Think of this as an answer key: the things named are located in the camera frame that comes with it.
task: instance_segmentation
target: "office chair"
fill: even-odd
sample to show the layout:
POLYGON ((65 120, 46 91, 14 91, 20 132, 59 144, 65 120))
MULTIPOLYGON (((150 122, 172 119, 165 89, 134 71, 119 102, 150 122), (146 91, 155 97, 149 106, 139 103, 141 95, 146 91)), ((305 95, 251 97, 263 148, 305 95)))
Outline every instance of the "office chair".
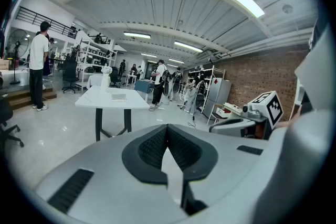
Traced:
POLYGON ((75 61, 65 61, 63 81, 69 82, 70 86, 63 87, 62 88, 63 93, 66 90, 69 90, 69 89, 72 90, 74 93, 76 93, 75 92, 75 82, 79 80, 79 78, 76 77, 76 67, 77 67, 77 62, 75 62, 75 61))
POLYGON ((121 82, 120 79, 118 79, 118 69, 116 67, 112 67, 112 73, 110 74, 111 82, 113 85, 110 85, 110 87, 114 88, 120 88, 119 85, 116 85, 116 83, 121 82))
POLYGON ((16 129, 18 132, 20 131, 20 128, 17 125, 14 125, 6 130, 4 130, 1 126, 1 124, 3 124, 4 126, 7 126, 6 121, 11 119, 12 117, 13 117, 13 109, 11 108, 11 105, 9 104, 6 98, 0 97, 0 141, 2 144, 1 150, 3 153, 5 152, 5 140, 6 139, 20 142, 21 147, 25 146, 20 138, 10 135, 10 133, 14 129, 16 129))

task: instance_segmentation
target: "paper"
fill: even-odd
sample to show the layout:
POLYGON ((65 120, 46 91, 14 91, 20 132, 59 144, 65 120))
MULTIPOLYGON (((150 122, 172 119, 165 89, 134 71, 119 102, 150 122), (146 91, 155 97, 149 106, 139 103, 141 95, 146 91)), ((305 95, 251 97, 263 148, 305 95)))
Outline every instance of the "paper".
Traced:
POLYGON ((119 94, 115 94, 112 93, 112 100, 113 101, 126 101, 126 94, 125 93, 119 93, 119 94))

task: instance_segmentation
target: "wooden step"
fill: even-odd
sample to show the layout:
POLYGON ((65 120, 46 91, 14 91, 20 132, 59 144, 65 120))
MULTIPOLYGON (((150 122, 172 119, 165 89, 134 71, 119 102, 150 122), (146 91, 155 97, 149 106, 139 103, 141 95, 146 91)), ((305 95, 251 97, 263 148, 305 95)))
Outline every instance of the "wooden step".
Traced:
MULTIPOLYGON (((55 91, 43 91, 42 96, 48 100, 54 99, 57 97, 57 93, 55 91)), ((32 102, 30 100, 30 96, 15 99, 15 100, 9 100, 10 106, 13 110, 23 108, 28 105, 32 105, 32 102)))
MULTIPOLYGON (((43 90, 43 93, 45 93, 45 92, 52 92, 52 90, 53 90, 52 87, 49 86, 49 87, 46 87, 43 90)), ((12 100, 23 99, 24 97, 30 97, 30 91, 29 91, 29 89, 22 90, 22 91, 16 91, 16 92, 9 92, 8 96, 7 96, 7 99, 8 99, 8 101, 12 101, 12 100)))

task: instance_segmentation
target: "glossy floor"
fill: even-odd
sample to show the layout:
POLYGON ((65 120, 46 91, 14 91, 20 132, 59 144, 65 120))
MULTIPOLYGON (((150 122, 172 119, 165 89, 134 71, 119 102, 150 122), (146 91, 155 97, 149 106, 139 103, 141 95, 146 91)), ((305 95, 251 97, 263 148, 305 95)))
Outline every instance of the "glossy floor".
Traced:
MULTIPOLYGON (((8 121, 8 126, 18 124, 21 131, 12 134, 21 138, 25 144, 21 148, 16 142, 6 142, 8 163, 18 180, 32 189, 48 172, 96 141, 95 109, 75 106, 81 96, 80 91, 76 91, 76 94, 61 91, 61 72, 56 71, 55 76, 49 79, 57 90, 56 99, 45 101, 49 108, 40 112, 30 106, 18 109, 8 121)), ((182 103, 180 100, 168 103, 167 98, 162 97, 162 101, 168 105, 162 104, 154 112, 132 111, 133 131, 167 123, 186 126, 188 123, 194 124, 192 116, 178 108, 177 104, 182 103)), ((207 118, 199 111, 196 112, 196 128, 208 131, 206 122, 207 118)), ((102 127, 108 132, 117 133, 123 129, 123 113, 120 110, 103 110, 102 127)), ((168 151, 164 156, 162 170, 168 174, 173 198, 178 199, 182 172, 168 151)))

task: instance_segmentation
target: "brick wall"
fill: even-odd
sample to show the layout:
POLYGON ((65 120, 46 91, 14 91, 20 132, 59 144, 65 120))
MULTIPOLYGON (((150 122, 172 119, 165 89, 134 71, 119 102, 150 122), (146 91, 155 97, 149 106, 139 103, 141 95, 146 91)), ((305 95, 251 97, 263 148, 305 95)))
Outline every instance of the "brick wall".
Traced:
POLYGON ((282 120, 288 120, 296 92, 294 70, 307 53, 307 45, 291 46, 226 59, 215 67, 225 69, 225 79, 232 82, 229 103, 242 107, 261 93, 275 90, 284 109, 282 120))

